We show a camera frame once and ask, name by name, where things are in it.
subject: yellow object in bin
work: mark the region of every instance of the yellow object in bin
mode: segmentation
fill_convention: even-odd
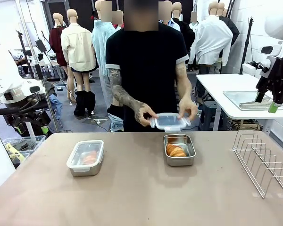
[[[6,150],[12,152],[20,160],[20,162],[25,159],[25,157],[21,153],[19,153],[19,151],[15,149],[10,143],[6,144],[5,148]]]

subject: dish rack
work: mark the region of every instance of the dish rack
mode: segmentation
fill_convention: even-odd
[[[255,131],[238,131],[233,151],[263,199],[275,181],[283,190],[283,163]]]

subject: glass tray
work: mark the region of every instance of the glass tray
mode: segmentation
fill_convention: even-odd
[[[229,98],[242,111],[267,111],[273,100],[267,95],[264,95],[262,103],[254,102],[257,97],[257,91],[228,91],[223,94]]]

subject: floor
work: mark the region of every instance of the floor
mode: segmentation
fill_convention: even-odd
[[[96,106],[94,110],[94,119],[100,118],[105,119],[107,114],[107,108],[104,101],[104,96],[101,90],[100,86],[100,79],[98,78],[97,74],[98,71],[93,72],[94,73],[94,80],[95,83],[91,84],[91,90],[96,96]],[[191,81],[191,83],[194,85],[196,84],[196,74],[194,73],[188,73],[188,77]],[[59,131],[65,131],[70,130],[72,132],[106,132],[103,128],[109,130],[110,127],[110,121],[100,121],[100,124],[96,124],[93,120],[88,119],[87,115],[83,118],[76,118],[73,114],[73,111],[75,109],[75,105],[70,106],[69,101],[67,100],[67,90],[65,87],[63,87],[63,91],[57,91],[58,99],[63,103],[63,110],[62,110],[62,116],[61,116],[61,122],[63,127],[58,127]],[[199,118],[197,118],[195,121],[192,122],[191,127],[187,128],[185,131],[197,131],[198,130],[198,123]],[[49,124],[50,129],[52,132],[55,132],[55,127],[53,123],[51,122]],[[3,116],[0,116],[0,138],[2,140],[6,138],[14,138],[14,137],[20,137],[12,127],[8,126],[3,118]]]

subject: transparent plastic lid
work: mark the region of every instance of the transparent plastic lid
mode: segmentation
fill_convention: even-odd
[[[69,156],[67,166],[69,168],[76,167],[92,167],[99,164],[103,157],[102,140],[81,141],[77,143]]]
[[[160,113],[157,115],[157,119],[151,119],[152,128],[157,127],[166,132],[176,132],[186,128],[187,125],[191,125],[187,118],[178,119],[179,114],[177,113]]]

